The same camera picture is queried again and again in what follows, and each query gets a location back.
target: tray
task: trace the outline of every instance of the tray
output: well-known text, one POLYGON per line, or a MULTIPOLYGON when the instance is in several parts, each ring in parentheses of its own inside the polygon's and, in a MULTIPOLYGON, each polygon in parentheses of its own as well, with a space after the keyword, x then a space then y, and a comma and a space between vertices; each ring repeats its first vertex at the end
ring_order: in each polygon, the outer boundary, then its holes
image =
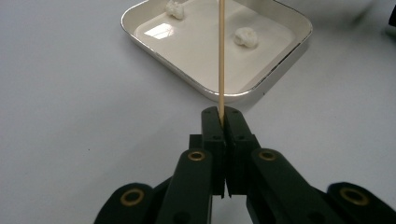
MULTIPOLYGON (((218 2, 179 1, 185 17, 164 12, 168 0, 129 8, 121 26, 132 40, 211 100, 218 93, 218 2)), ((225 4, 225 102, 263 96, 304 53, 311 22, 272 0, 229 0, 225 4), (253 28, 254 49, 233 42, 236 29, 253 28)))

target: wooden skewer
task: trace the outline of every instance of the wooden skewer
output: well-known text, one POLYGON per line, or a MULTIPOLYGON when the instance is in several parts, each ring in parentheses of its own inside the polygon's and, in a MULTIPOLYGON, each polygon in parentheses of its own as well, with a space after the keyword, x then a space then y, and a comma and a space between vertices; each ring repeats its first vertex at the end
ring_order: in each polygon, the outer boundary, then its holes
POLYGON ((225 0, 219 0, 219 119, 224 126, 224 5, 225 0))

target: white tray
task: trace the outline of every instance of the white tray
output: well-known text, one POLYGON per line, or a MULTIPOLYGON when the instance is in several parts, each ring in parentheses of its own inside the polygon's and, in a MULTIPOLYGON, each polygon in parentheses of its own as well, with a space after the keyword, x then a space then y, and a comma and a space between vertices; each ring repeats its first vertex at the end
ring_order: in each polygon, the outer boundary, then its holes
MULTIPOLYGON (((132 40, 203 95, 218 100, 218 2, 180 1, 185 17, 164 12, 168 0, 149 0, 129 8, 122 28, 132 40)), ((225 101, 263 96, 306 48, 311 22, 272 0, 228 0, 225 4, 225 101), (233 42, 236 29, 253 28, 254 49, 233 42)))

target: white lump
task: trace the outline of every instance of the white lump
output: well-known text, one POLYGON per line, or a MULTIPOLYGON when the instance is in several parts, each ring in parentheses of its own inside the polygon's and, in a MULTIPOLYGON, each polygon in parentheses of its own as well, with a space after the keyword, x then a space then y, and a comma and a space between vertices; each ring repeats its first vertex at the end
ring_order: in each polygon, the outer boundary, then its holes
POLYGON ((182 20, 184 18, 184 7, 179 2, 174 2, 170 0, 165 7, 166 14, 170 16, 174 16, 178 20, 182 20))
POLYGON ((243 27, 235 31, 233 42, 237 45, 245 45, 247 48, 251 49, 256 47, 258 37, 253 29, 250 27, 243 27))

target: cotton ball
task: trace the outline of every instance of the cotton ball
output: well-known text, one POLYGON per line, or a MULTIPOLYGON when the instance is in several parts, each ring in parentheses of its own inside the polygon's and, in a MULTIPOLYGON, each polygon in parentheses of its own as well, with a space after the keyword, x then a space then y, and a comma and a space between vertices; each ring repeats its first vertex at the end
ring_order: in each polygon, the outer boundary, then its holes
POLYGON ((184 7, 178 2, 174 2, 170 0, 165 7, 166 14, 170 16, 174 16, 178 20, 182 20, 184 18, 184 7))
POLYGON ((235 31, 233 42, 237 45, 245 45, 248 48, 254 48, 257 45, 258 37, 256 32, 250 27, 239 28, 235 31))

